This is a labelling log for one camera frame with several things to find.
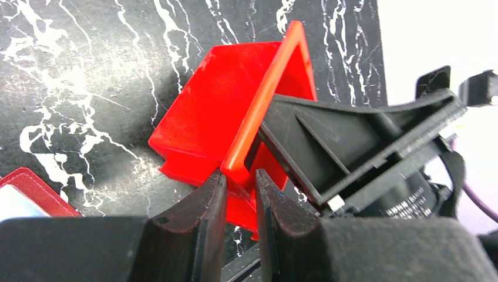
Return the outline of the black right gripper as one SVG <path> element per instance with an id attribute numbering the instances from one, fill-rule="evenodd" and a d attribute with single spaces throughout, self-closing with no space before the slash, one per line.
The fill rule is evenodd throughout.
<path id="1" fill-rule="evenodd" d="M 339 196 L 343 217 L 456 218 L 466 164 L 440 133 L 465 112 L 447 89 L 383 108 L 275 95 L 258 134 L 315 206 Z M 436 157 L 450 186 L 423 171 Z"/>

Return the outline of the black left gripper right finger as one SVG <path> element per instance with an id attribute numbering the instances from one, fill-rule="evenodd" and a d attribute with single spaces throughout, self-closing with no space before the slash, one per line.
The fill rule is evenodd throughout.
<path id="1" fill-rule="evenodd" d="M 318 217 L 255 174 L 263 281 L 496 281 L 456 220 Z"/>

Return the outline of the red plastic tray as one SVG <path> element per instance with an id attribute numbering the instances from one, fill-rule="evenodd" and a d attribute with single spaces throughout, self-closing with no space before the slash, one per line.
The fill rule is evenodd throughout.
<path id="1" fill-rule="evenodd" d="M 226 220 L 258 240 L 255 172 L 283 189 L 288 177 L 257 132 L 275 94 L 316 100 L 302 22 L 283 40 L 213 47 L 149 139 L 161 172 L 196 187 L 216 169 L 228 181 Z"/>

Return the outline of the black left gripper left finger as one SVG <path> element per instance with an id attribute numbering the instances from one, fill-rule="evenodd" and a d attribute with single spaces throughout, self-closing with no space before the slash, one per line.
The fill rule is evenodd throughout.
<path id="1" fill-rule="evenodd" d="M 220 281 L 227 179 L 215 170 L 153 218 L 1 221 L 2 281 Z"/>

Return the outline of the red card holder wallet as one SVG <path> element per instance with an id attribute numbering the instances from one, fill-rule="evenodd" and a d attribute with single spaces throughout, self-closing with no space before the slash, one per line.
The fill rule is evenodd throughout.
<path id="1" fill-rule="evenodd" d="M 80 216 L 78 211 L 26 167 L 20 167 L 1 178 L 1 221 Z"/>

